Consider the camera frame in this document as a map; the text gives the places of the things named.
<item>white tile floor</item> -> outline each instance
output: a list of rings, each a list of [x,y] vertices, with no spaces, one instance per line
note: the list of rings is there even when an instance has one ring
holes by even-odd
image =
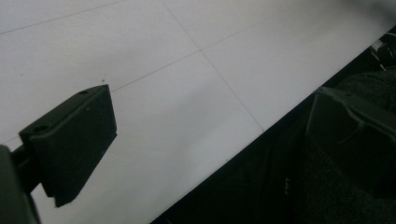
[[[396,22],[353,1],[2,1],[0,143],[107,83],[119,136],[47,223],[149,223]]]

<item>screw hole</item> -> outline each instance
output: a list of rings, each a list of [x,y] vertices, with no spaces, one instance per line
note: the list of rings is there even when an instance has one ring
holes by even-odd
[[[48,128],[49,128],[49,126],[43,125],[43,126],[36,127],[33,131],[35,133],[42,133],[42,132],[46,131]]]

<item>white surface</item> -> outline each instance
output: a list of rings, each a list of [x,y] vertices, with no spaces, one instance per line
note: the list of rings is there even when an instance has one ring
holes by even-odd
[[[77,91],[113,90],[119,137],[71,204],[35,190],[44,224],[150,222],[395,24],[354,0],[111,3],[0,9],[15,30],[0,35],[0,143]]]

